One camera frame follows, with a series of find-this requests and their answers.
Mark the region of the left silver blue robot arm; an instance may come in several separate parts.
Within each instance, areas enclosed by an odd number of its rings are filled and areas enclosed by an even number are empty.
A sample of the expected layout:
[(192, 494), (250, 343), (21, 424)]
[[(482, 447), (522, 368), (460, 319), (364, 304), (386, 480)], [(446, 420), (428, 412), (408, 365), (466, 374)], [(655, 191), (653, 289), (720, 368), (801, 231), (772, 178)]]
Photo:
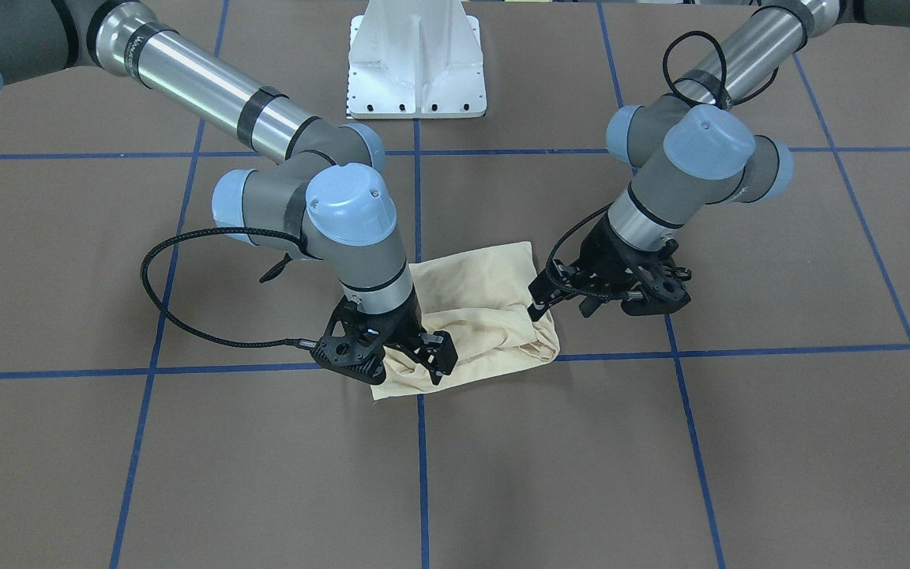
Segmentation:
[(690, 271), (673, 262), (675, 235), (705, 205), (754, 204), (790, 183), (794, 159), (778, 140), (752, 134), (733, 107), (770, 86), (777, 69), (839, 23), (910, 28), (910, 1), (763, 1), (712, 53), (654, 104), (621, 107), (606, 129), (611, 157), (635, 176), (597, 210), (579, 256), (549, 256), (528, 286), (531, 320), (574, 298), (588, 317), (614, 301), (632, 316), (665, 315), (690, 302)]

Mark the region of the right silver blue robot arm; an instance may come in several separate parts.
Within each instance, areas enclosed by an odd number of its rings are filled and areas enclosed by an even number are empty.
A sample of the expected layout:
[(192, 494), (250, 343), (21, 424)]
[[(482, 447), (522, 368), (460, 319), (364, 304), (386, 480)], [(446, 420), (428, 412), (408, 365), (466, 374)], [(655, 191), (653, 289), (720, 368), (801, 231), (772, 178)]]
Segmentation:
[(166, 320), (217, 345), (245, 347), (175, 317), (149, 282), (152, 260), (163, 250), (234, 236), (283, 251), (263, 281), (289, 262), (326, 262), (342, 289), (322, 337), (261, 347), (306, 350), (326, 370), (369, 385), (384, 383), (390, 349), (425, 368), (433, 384), (452, 374), (458, 354), (450, 334), (423, 328), (375, 130), (326, 122), (191, 42), (141, 1), (0, 1), (0, 89), (83, 66), (134, 80), (275, 165), (225, 174), (212, 194), (214, 228), (149, 250), (142, 287)]

